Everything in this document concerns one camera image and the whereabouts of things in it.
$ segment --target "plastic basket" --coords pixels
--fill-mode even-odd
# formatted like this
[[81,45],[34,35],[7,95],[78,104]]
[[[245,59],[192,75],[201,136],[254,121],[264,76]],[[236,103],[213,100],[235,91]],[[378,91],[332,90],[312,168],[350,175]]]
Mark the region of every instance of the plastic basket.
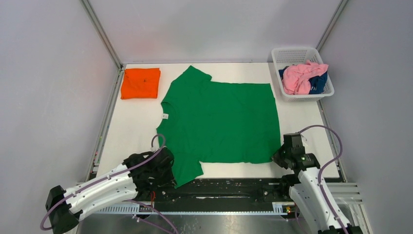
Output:
[[321,94],[308,94],[308,95],[289,95],[286,94],[282,86],[279,70],[284,69],[286,66],[297,65],[299,63],[305,63],[307,60],[316,63],[323,63],[319,52],[315,48],[311,47],[287,47],[287,48],[275,48],[271,51],[272,59],[277,74],[277,80],[280,84],[282,93],[282,99],[284,101],[318,101],[323,97],[329,97],[334,94],[333,84],[331,83],[330,76],[327,78],[327,82],[324,86],[324,91]]

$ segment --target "navy blue cloth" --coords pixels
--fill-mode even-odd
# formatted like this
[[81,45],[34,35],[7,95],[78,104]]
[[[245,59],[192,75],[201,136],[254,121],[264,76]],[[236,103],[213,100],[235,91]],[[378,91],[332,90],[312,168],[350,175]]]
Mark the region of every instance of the navy blue cloth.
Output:
[[[278,70],[281,80],[284,78],[283,74],[284,74],[284,70],[287,69],[288,66],[284,67],[284,69]],[[309,79],[310,84],[311,84],[311,90],[309,94],[321,94],[324,91],[324,86],[327,82],[327,72],[325,72],[323,75],[321,76],[316,76],[313,77],[311,79]]]

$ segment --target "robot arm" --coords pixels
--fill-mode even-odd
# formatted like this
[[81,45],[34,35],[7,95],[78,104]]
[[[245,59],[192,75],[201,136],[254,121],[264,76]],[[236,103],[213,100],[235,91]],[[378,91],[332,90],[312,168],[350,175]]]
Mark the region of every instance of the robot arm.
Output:
[[49,214],[53,233],[68,232],[96,211],[124,200],[146,199],[155,187],[175,183],[172,175],[174,157],[166,147],[148,163],[125,171],[142,163],[153,154],[154,152],[133,154],[108,173],[81,185],[66,190],[60,185],[52,188],[46,202],[47,211],[66,198]]
[[293,175],[285,175],[281,178],[280,190],[282,195],[290,197],[298,206],[313,234],[344,234],[339,220],[346,227],[349,234],[362,234],[360,227],[352,227],[350,221],[341,212],[334,201],[330,190],[318,176],[320,165],[314,154],[306,154],[302,145],[301,134],[285,134],[284,145],[273,155],[272,160],[285,169],[294,171]]

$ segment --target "white table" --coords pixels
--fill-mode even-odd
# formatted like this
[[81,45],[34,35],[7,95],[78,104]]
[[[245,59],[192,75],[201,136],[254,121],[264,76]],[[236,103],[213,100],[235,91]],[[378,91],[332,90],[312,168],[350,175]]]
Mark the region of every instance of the white table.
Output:
[[[178,78],[190,65],[210,74],[212,81],[229,83],[271,83],[277,105],[281,134],[294,133],[302,128],[323,124],[316,102],[284,102],[276,80],[272,63],[175,63],[175,64],[129,64],[128,68],[159,67],[158,99],[128,99],[117,97],[111,124],[104,144],[97,176],[102,175],[121,163],[133,153],[150,150],[150,140],[162,120],[161,101],[173,80]],[[314,153],[324,165],[333,158],[333,153],[322,128],[313,128],[303,133],[307,138],[306,152]],[[204,174],[198,178],[279,178],[291,174],[291,170],[277,164],[262,163],[202,163]],[[329,165],[325,177],[338,177],[335,164]]]

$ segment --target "orange folded shirt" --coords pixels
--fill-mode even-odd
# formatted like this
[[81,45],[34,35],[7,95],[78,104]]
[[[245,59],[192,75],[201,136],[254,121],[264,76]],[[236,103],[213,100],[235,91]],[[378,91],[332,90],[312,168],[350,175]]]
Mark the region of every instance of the orange folded shirt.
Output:
[[120,88],[120,99],[158,98],[159,68],[126,69]]

